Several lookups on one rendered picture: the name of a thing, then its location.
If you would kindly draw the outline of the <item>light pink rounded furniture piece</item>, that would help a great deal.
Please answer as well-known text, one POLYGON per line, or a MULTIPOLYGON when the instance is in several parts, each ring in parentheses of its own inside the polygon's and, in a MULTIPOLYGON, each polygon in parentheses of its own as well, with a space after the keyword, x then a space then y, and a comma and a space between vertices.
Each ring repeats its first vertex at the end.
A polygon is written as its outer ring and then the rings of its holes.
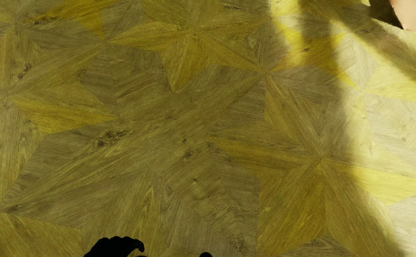
POLYGON ((416 32, 416 0, 388 0, 404 30, 416 32))

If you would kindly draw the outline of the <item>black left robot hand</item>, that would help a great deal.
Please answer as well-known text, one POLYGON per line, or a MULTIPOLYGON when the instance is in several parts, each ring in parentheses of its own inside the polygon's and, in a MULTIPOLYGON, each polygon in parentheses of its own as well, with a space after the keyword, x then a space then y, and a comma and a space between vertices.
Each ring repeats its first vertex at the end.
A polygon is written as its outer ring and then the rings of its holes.
POLYGON ((134 250, 145 251, 144 243, 131 237, 101 238, 83 257, 128 257, 134 250))

